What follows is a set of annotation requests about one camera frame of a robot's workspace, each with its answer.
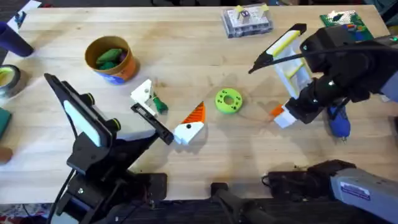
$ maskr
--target green gear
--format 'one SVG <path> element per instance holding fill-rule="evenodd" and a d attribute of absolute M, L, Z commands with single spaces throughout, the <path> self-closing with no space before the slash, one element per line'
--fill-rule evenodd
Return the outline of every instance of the green gear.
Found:
<path fill-rule="evenodd" d="M 242 107 L 243 98 L 238 91 L 232 88 L 225 88 L 217 93 L 215 102 L 219 111 L 224 114 L 233 114 Z"/>

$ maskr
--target green circuit board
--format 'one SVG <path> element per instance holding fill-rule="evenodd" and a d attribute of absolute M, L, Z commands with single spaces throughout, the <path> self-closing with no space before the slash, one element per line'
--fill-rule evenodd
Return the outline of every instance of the green circuit board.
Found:
<path fill-rule="evenodd" d="M 349 30 L 354 40 L 371 40 L 373 35 L 355 11 L 332 12 L 320 15 L 320 19 L 326 27 L 354 24 L 354 28 Z"/>

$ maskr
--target green play dough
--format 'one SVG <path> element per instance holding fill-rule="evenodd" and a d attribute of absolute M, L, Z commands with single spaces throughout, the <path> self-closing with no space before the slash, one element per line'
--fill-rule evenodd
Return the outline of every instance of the green play dough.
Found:
<path fill-rule="evenodd" d="M 222 113 L 233 114 L 242 107 L 243 98 L 238 91 L 225 88 L 217 93 L 215 103 L 217 109 Z"/>
<path fill-rule="evenodd" d="M 99 67 L 100 70 L 107 70 L 118 66 L 116 63 L 113 62 L 105 62 L 105 64 Z"/>
<path fill-rule="evenodd" d="M 109 49 L 97 58 L 96 64 L 103 65 L 106 62 L 116 62 L 122 53 L 122 49 Z"/>

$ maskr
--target plastic box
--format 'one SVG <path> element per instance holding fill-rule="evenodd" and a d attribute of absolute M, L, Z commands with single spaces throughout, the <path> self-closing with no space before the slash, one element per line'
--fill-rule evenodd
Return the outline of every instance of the plastic box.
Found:
<path fill-rule="evenodd" d="M 240 21 L 238 7 L 249 14 L 249 18 Z M 228 38 L 265 34 L 273 29 L 271 15 L 266 4 L 252 4 L 223 9 L 221 14 Z"/>

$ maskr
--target orange cup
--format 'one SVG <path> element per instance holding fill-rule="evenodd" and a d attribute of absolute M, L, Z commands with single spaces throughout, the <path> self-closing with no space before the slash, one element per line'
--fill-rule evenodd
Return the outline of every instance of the orange cup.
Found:
<path fill-rule="evenodd" d="M 127 52 L 126 58 L 116 67 L 107 70 L 97 69 L 97 58 L 109 49 L 123 49 Z M 129 45 L 123 38 L 116 36 L 106 36 L 94 40 L 86 49 L 85 60 L 87 65 L 98 75 L 117 85 L 126 83 L 137 72 L 137 63 Z"/>

